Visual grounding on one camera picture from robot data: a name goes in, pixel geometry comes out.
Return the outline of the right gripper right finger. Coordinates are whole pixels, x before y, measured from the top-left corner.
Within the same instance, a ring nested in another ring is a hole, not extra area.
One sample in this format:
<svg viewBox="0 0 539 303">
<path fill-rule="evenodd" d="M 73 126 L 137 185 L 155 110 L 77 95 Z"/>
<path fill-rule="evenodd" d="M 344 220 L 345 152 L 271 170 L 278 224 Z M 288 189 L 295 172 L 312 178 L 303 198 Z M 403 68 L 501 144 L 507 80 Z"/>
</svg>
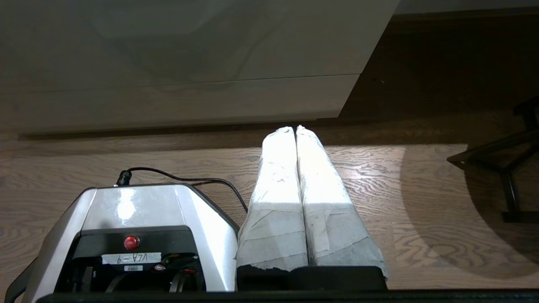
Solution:
<svg viewBox="0 0 539 303">
<path fill-rule="evenodd" d="M 298 126 L 296 147 L 310 265 L 375 266 L 388 278 L 383 253 L 318 136 Z"/>
</svg>

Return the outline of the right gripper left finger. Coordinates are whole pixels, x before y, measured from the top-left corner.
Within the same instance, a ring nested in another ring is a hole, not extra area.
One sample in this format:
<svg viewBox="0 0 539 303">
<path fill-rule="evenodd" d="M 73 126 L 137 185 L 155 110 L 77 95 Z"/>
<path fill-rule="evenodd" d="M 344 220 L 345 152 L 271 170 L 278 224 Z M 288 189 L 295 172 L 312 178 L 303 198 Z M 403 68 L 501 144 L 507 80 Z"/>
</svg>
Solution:
<svg viewBox="0 0 539 303">
<path fill-rule="evenodd" d="M 294 270 L 307 265 L 295 132 L 283 127 L 262 142 L 248 215 L 238 234 L 237 267 Z"/>
</svg>

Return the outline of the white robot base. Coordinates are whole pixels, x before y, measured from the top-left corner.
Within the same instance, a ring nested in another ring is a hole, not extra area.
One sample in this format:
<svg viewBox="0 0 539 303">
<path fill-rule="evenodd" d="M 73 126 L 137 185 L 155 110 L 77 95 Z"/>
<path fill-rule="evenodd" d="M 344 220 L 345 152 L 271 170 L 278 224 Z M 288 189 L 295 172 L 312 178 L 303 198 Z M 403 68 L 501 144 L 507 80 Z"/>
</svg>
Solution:
<svg viewBox="0 0 539 303">
<path fill-rule="evenodd" d="M 189 184 L 90 188 L 52 226 L 5 303 L 55 293 L 234 292 L 238 232 Z"/>
</svg>

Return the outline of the black metal stand legs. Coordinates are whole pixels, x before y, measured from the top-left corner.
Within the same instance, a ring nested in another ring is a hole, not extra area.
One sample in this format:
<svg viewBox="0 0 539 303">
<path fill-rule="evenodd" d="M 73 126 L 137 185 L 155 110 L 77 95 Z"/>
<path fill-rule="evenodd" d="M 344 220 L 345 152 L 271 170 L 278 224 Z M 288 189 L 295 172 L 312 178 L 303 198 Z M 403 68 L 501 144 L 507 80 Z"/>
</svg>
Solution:
<svg viewBox="0 0 539 303">
<path fill-rule="evenodd" d="M 455 154 L 448 157 L 447 161 L 462 170 L 467 166 L 475 166 L 499 174 L 507 206 L 507 211 L 501 213 L 502 220 L 505 223 L 539 224 L 539 211 L 520 209 L 518 190 L 514 180 L 514 173 L 518 168 L 535 154 L 539 154 L 539 96 L 534 96 L 514 106 L 513 113 L 515 116 L 522 117 L 524 132 Z M 530 147 L 505 166 L 485 160 L 489 154 L 522 144 L 529 144 Z"/>
</svg>

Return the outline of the white cabinet drawer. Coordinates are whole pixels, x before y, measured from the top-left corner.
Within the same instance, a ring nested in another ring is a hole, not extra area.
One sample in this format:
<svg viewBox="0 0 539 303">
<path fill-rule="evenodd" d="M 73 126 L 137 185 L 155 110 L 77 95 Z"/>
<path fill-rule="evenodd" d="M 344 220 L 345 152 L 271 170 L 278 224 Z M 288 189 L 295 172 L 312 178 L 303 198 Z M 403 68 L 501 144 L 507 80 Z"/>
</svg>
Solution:
<svg viewBox="0 0 539 303">
<path fill-rule="evenodd" d="M 0 0 L 7 94 L 360 74 L 399 0 Z"/>
</svg>

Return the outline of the white low drawer cabinet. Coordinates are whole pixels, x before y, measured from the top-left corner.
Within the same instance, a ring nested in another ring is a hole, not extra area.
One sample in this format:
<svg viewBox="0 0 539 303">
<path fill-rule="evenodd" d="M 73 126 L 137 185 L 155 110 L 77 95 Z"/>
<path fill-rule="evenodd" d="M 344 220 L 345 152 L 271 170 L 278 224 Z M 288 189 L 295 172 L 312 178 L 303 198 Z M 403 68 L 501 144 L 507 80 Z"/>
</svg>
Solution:
<svg viewBox="0 0 539 303">
<path fill-rule="evenodd" d="M 358 75 L 0 94 L 0 132 L 283 122 L 337 117 Z"/>
</svg>

